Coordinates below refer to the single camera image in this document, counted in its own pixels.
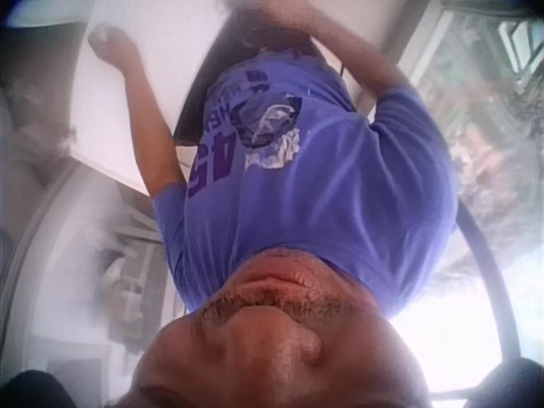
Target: lips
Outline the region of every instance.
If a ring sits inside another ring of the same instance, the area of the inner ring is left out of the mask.
[[[312,282],[308,276],[304,276],[301,273],[289,273],[289,272],[263,272],[255,273],[248,276],[241,282],[242,285],[247,283],[254,283],[260,281],[278,281],[281,283],[290,283],[302,287],[311,288]]]

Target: fabric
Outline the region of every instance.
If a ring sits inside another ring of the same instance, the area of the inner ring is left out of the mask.
[[[188,185],[154,203],[189,310],[271,247],[352,275],[389,317],[422,289],[454,226],[456,184],[415,90],[391,89],[370,124],[328,65],[262,54],[219,78],[204,117]]]

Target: skin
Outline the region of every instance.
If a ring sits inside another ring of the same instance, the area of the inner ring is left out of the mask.
[[[304,0],[225,0],[317,37],[377,98],[405,83],[368,42]],[[96,54],[124,76],[139,171],[152,197],[185,183],[134,43],[100,27]],[[312,254],[257,254],[146,350],[121,407],[429,406],[421,370],[373,295]]]
[[[119,406],[389,408],[426,398],[374,297],[318,258],[276,248],[159,333]]]

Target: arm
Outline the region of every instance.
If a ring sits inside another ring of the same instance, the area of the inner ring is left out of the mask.
[[[136,45],[123,31],[107,26],[94,31],[89,43],[99,58],[124,76],[134,155],[151,198],[169,184],[184,184],[172,134],[156,103]]]
[[[300,25],[301,31],[317,38],[345,65],[357,83],[379,99],[386,91],[408,83],[395,64],[369,42],[314,7]]]
[[[346,66],[357,83],[377,99],[387,90],[408,83],[397,66],[380,52],[307,0],[229,0],[256,9],[273,23],[317,38]]]

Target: printed number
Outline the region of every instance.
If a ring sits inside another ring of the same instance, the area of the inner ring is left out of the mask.
[[[208,148],[205,144],[200,144],[198,146],[198,151],[196,153],[195,164],[193,165],[193,170],[190,172],[189,183],[196,184],[189,187],[187,191],[187,196],[191,198],[200,190],[206,187],[207,183],[207,161],[204,161],[201,164],[197,165],[197,162],[201,159],[206,159],[208,154]]]
[[[219,181],[230,175],[235,147],[236,133],[225,137],[219,133],[213,138],[213,181]]]

